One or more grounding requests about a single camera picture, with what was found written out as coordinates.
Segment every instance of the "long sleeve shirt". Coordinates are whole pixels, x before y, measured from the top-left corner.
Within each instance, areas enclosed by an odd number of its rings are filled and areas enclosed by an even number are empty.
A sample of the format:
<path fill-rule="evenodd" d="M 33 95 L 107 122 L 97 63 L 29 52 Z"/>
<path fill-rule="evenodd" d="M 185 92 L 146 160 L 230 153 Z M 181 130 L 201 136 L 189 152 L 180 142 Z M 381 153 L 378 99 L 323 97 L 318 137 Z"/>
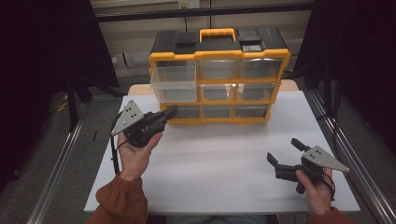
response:
<path fill-rule="evenodd" d="M 120 174 L 96 192 L 99 206 L 88 224 L 145 224 L 148 217 L 148 200 L 143 192 L 142 179 L 126 181 Z M 308 224 L 353 224 L 353 220 L 336 208 L 323 216 L 309 216 Z"/>

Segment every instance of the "yellow handle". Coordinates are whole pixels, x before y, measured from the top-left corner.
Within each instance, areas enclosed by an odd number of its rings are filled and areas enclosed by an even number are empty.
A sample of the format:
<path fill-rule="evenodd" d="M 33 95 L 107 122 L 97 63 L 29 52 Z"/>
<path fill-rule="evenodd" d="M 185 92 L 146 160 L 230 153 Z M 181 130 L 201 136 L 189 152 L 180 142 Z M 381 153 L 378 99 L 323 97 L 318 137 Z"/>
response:
<path fill-rule="evenodd" d="M 233 41 L 236 41 L 235 30 L 233 28 L 200 30 L 199 42 L 202 42 L 202 37 L 204 35 L 231 35 L 233 37 Z"/>

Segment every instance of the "white table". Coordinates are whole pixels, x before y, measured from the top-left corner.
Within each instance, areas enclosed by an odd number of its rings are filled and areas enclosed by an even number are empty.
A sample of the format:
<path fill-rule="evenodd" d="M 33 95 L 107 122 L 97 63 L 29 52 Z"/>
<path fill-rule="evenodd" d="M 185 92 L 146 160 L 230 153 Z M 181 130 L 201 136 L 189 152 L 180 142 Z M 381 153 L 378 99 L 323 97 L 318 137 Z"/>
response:
<path fill-rule="evenodd" d="M 154 95 L 126 96 L 143 112 L 159 111 Z M 290 144 L 297 138 L 311 147 L 330 147 L 301 91 L 280 91 L 266 124 L 169 125 L 154 148 L 143 174 L 151 215 L 279 214 L 306 211 L 305 195 L 296 183 L 275 178 L 266 160 L 271 152 L 279 163 L 301 163 L 302 152 Z M 110 146 L 84 208 L 96 209 L 95 192 L 114 177 Z M 340 211 L 360 208 L 343 174 L 333 172 L 333 206 Z"/>

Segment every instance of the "electrical outlet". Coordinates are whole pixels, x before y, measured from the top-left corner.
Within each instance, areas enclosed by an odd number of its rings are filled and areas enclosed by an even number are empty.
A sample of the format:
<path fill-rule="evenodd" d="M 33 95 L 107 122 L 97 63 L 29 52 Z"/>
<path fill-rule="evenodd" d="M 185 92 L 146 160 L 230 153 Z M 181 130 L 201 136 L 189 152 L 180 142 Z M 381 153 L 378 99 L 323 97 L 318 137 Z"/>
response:
<path fill-rule="evenodd" d="M 200 8 L 199 0 L 189 0 L 189 8 Z"/>
<path fill-rule="evenodd" d="M 178 1 L 178 9 L 187 9 L 187 8 L 189 8 L 189 0 Z"/>

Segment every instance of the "storage organizer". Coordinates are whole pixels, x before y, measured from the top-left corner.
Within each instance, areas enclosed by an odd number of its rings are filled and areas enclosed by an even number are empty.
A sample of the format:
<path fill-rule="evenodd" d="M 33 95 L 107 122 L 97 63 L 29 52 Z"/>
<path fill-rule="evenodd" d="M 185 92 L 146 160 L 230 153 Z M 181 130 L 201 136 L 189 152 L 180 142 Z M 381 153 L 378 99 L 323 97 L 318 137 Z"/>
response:
<path fill-rule="evenodd" d="M 290 52 L 275 27 L 161 31 L 149 56 L 160 109 L 169 123 L 267 122 Z"/>

